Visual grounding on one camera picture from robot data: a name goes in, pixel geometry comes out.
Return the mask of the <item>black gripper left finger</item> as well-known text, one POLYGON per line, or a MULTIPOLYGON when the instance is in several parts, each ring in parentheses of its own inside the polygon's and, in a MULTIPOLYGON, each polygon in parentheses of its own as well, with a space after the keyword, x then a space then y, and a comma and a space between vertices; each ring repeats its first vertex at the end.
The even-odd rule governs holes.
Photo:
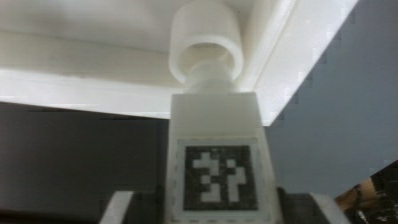
POLYGON ((162 224, 164 187, 112 191, 96 224, 162 224))

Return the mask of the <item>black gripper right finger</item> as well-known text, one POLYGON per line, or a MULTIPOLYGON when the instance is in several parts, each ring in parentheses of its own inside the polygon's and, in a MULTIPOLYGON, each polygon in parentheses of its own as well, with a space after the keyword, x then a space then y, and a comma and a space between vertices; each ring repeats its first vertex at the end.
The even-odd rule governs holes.
POLYGON ((329 195, 278 188, 285 224, 352 224, 329 195))

